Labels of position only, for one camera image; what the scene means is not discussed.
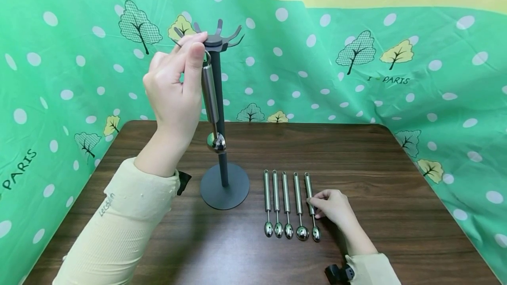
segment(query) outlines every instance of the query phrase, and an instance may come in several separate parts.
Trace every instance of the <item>tree print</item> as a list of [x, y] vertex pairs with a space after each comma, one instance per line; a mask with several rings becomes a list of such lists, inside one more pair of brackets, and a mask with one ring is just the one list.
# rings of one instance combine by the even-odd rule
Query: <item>tree print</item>
[[81, 132], [80, 134], [74, 135], [74, 140], [77, 142], [77, 145], [79, 146], [81, 152], [84, 154], [85, 158], [88, 159], [89, 156], [95, 158], [92, 149], [100, 141], [100, 136], [97, 134], [87, 134], [86, 132]]
[[283, 113], [283, 111], [277, 111], [271, 116], [268, 117], [268, 122], [288, 122], [287, 116]]
[[440, 163], [421, 159], [417, 161], [417, 165], [421, 168], [422, 175], [428, 176], [435, 184], [442, 181], [444, 169]]
[[143, 43], [146, 55], [150, 54], [146, 45], [155, 44], [162, 39], [158, 27], [152, 24], [146, 13], [137, 9], [136, 4], [131, 0], [125, 2], [125, 11], [120, 16], [118, 25], [120, 26], [121, 35], [125, 38]]
[[238, 113], [236, 119], [243, 122], [260, 122], [264, 120], [264, 114], [261, 112], [259, 106], [251, 103]]
[[109, 116], [106, 119], [106, 127], [104, 128], [104, 135], [112, 135], [115, 131], [120, 132], [118, 130], [118, 123], [120, 122], [119, 116]]
[[404, 40], [397, 46], [394, 46], [384, 52], [384, 54], [380, 56], [380, 61], [384, 63], [390, 63], [390, 71], [393, 69], [394, 63], [404, 63], [412, 60], [414, 52], [412, 52], [411, 48], [412, 45], [410, 44], [410, 41]]
[[196, 34], [196, 31], [191, 27], [190, 22], [183, 15], [179, 15], [176, 21], [167, 29], [168, 37], [173, 41], [180, 41], [181, 37], [177, 34], [174, 28], [180, 29], [183, 35]]
[[338, 53], [336, 63], [341, 66], [349, 66], [347, 75], [350, 75], [353, 65], [362, 65], [373, 61], [376, 50], [373, 48], [374, 38], [371, 32], [366, 30]]
[[414, 131], [399, 131], [394, 134], [401, 147], [407, 152], [410, 157], [416, 158], [419, 154], [417, 145], [419, 144], [420, 130]]

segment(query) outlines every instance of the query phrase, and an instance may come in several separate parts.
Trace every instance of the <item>hand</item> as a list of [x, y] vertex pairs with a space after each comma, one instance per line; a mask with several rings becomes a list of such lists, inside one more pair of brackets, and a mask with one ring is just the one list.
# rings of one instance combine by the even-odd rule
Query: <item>hand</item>
[[308, 198], [307, 202], [318, 208], [316, 219], [327, 216], [342, 232], [349, 228], [356, 228], [358, 225], [347, 196], [337, 189], [321, 191], [312, 198]]

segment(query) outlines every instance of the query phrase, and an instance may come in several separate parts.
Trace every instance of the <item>green backdrop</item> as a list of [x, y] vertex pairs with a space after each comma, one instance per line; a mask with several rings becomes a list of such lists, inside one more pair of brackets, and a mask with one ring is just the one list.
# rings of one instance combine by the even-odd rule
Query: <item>green backdrop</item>
[[276, 0], [2, 3], [0, 284], [30, 272], [121, 126], [154, 119], [141, 78], [173, 47], [170, 26], [213, 31], [218, 18], [224, 35], [245, 34], [222, 56], [227, 121], [387, 126], [507, 282], [507, 16]]

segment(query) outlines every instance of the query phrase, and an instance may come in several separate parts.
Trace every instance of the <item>cream sleeve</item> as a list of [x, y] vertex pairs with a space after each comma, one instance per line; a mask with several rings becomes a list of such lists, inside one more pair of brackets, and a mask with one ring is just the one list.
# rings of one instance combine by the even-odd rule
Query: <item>cream sleeve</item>
[[355, 274], [350, 285], [401, 285], [384, 254], [347, 255], [345, 258]]
[[123, 285], [132, 278], [180, 187], [177, 172], [170, 178], [146, 174], [134, 166], [134, 159], [121, 163], [53, 285]]

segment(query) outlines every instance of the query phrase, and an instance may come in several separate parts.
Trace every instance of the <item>stainless steel utensil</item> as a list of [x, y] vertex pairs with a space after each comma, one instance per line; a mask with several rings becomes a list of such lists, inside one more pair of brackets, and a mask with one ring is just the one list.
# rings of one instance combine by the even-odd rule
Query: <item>stainless steel utensil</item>
[[287, 239], [292, 239], [294, 235], [294, 229], [292, 228], [292, 225], [290, 224], [290, 200], [289, 200], [289, 194], [288, 194], [288, 181], [287, 181], [287, 173], [282, 172], [282, 184], [283, 184], [283, 210], [287, 214], [287, 224], [285, 225], [285, 233]]
[[271, 211], [271, 196], [269, 192], [269, 172], [267, 169], [264, 170], [264, 209], [268, 214], [268, 220], [264, 224], [264, 233], [268, 238], [273, 235], [273, 225], [269, 220], [269, 213]]
[[273, 200], [276, 212], [275, 235], [277, 238], [282, 238], [283, 226], [278, 218], [278, 214], [280, 213], [280, 190], [278, 189], [278, 172], [276, 169], [273, 170]]
[[[305, 173], [305, 188], [306, 188], [306, 197], [312, 198], [313, 197], [312, 182], [310, 181], [310, 173], [309, 172]], [[319, 242], [320, 241], [320, 230], [316, 226], [316, 209], [314, 208], [313, 205], [310, 205], [308, 202], [307, 202], [307, 204], [308, 204], [308, 212], [310, 212], [310, 215], [312, 216], [312, 221], [313, 221], [312, 237], [315, 242]]]
[[301, 241], [307, 241], [309, 232], [306, 227], [303, 226], [303, 221], [301, 221], [301, 215], [303, 214], [303, 204], [301, 204], [301, 188], [299, 186], [299, 176], [298, 173], [294, 173], [294, 191], [296, 191], [296, 211], [299, 216], [299, 227], [296, 229], [296, 236]]

